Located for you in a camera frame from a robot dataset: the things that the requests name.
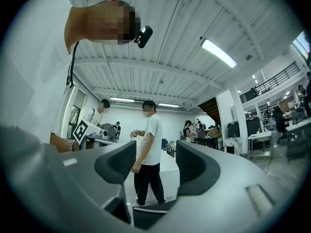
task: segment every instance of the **black pants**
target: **black pants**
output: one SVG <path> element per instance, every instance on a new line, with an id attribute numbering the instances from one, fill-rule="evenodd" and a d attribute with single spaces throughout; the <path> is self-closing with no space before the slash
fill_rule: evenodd
<path id="1" fill-rule="evenodd" d="M 134 175 L 134 186 L 138 197 L 138 204 L 140 205 L 144 205 L 146 202 L 149 183 L 158 203 L 164 203 L 164 191 L 160 178 L 160 163 L 154 166 L 141 165 L 139 173 Z"/>

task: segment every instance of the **white t-shirt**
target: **white t-shirt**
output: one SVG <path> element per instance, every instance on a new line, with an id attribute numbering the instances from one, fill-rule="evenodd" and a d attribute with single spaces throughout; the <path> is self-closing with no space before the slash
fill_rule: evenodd
<path id="1" fill-rule="evenodd" d="M 141 150 L 146 142 L 147 134 L 152 134 L 155 139 L 147 157 L 143 160 L 142 164 L 153 166 L 160 163 L 161 159 L 161 145 L 162 145 L 162 123 L 158 114 L 148 117 L 147 128 L 145 129 L 145 136 L 142 140 Z"/>
<path id="2" fill-rule="evenodd" d="M 30 0 L 8 31 L 0 60 L 0 123 L 50 142 L 72 56 L 64 32 L 69 0 Z"/>
<path id="3" fill-rule="evenodd" d="M 98 113 L 96 109 L 91 109 L 85 119 L 92 124 L 97 125 L 98 123 L 101 124 L 103 115 Z"/>

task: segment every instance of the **hair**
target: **hair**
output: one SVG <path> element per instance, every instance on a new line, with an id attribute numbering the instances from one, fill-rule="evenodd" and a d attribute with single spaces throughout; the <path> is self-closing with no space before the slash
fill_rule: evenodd
<path id="1" fill-rule="evenodd" d="M 145 101 L 143 104 L 142 104 L 142 108 L 144 108 L 146 105 L 148 105 L 148 106 L 153 106 L 154 108 L 155 108 L 155 112 L 156 112 L 156 103 L 155 102 L 153 102 L 153 101 L 151 101 L 151 100 L 147 100 L 147 101 Z"/>
<path id="2" fill-rule="evenodd" d="M 191 122 L 190 120 L 187 120 L 187 121 L 185 122 L 184 128 L 186 127 L 186 125 L 187 125 L 188 123 L 192 124 L 192 122 Z"/>
<path id="3" fill-rule="evenodd" d="M 140 17 L 135 12 L 135 9 L 124 1 L 118 1 L 118 6 L 123 6 L 125 11 L 129 12 L 129 33 L 123 35 L 123 40 L 118 40 L 119 43 L 129 43 L 136 38 L 140 32 Z"/>
<path id="4" fill-rule="evenodd" d="M 110 102 L 107 99 L 103 99 L 101 101 L 101 103 L 103 103 L 104 105 L 106 105 L 108 108 L 110 107 Z"/>

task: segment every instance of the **ceiling light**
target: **ceiling light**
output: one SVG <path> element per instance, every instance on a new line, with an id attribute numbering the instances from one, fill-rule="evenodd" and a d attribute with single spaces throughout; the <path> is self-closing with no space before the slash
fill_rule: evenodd
<path id="1" fill-rule="evenodd" d="M 174 108 L 178 108 L 179 107 L 179 105 L 167 104 L 167 103 L 159 103 L 159 106 L 174 107 Z"/>
<path id="2" fill-rule="evenodd" d="M 205 39 L 201 46 L 204 49 L 206 49 L 207 51 L 216 55 L 218 58 L 220 58 L 222 61 L 224 61 L 231 68 L 233 68 L 237 65 L 237 63 L 227 53 L 225 53 L 225 51 L 223 51 L 221 48 L 216 46 L 211 41 Z"/>
<path id="3" fill-rule="evenodd" d="M 120 98 L 110 98 L 111 100 L 115 101 L 122 101 L 122 102 L 134 102 L 133 99 L 120 99 Z"/>

